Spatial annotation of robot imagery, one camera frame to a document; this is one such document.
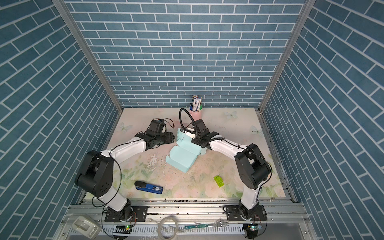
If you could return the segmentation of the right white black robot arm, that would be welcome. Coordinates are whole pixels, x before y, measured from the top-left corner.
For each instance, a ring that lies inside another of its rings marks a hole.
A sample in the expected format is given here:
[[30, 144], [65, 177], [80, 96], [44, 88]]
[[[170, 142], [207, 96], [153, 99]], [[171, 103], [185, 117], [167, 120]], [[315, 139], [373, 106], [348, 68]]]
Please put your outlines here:
[[259, 147], [255, 144], [245, 146], [226, 140], [219, 133], [210, 132], [203, 120], [193, 121], [192, 128], [192, 131], [185, 129], [195, 135], [192, 143], [219, 152], [235, 161], [239, 177], [244, 184], [238, 207], [241, 217], [245, 220], [267, 221], [267, 213], [259, 203], [258, 197], [263, 185], [272, 176], [273, 169]]

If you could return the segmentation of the light blue paper box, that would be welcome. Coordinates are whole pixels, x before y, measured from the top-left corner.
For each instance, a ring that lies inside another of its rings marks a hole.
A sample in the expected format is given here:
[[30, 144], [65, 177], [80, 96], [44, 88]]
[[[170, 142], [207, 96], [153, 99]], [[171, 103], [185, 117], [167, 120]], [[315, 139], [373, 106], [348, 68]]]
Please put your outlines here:
[[204, 155], [207, 148], [192, 143], [192, 134], [178, 129], [177, 144], [166, 156], [166, 163], [186, 173], [195, 163], [198, 156]]

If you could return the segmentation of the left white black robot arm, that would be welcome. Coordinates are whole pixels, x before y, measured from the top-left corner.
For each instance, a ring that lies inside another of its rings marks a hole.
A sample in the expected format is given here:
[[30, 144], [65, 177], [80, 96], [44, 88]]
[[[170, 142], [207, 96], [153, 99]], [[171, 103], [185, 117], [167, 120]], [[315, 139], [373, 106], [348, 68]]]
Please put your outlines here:
[[88, 152], [79, 167], [75, 184], [91, 193], [104, 205], [108, 206], [118, 221], [125, 222], [132, 218], [131, 202], [113, 187], [114, 167], [122, 172], [120, 164], [129, 158], [156, 146], [172, 144], [175, 136], [172, 132], [156, 135], [138, 133], [127, 143], [102, 152]]

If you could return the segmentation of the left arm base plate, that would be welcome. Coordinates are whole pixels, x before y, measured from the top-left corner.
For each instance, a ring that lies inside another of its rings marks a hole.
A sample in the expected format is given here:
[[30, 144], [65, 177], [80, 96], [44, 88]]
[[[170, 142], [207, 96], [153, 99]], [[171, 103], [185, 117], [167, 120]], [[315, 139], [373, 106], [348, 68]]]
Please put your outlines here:
[[107, 223], [118, 223], [118, 222], [144, 222], [147, 217], [148, 207], [147, 206], [127, 206], [124, 207], [120, 212], [113, 209], [106, 208], [103, 210], [105, 215], [104, 221]]

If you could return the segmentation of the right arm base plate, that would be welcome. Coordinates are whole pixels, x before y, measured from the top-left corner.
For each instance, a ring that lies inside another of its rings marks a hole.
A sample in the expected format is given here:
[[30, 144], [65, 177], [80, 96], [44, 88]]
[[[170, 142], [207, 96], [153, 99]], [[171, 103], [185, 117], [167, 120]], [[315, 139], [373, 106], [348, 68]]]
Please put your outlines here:
[[255, 207], [248, 210], [242, 203], [238, 205], [224, 205], [223, 210], [229, 222], [239, 221], [267, 221], [268, 215], [263, 205], [257, 203]]

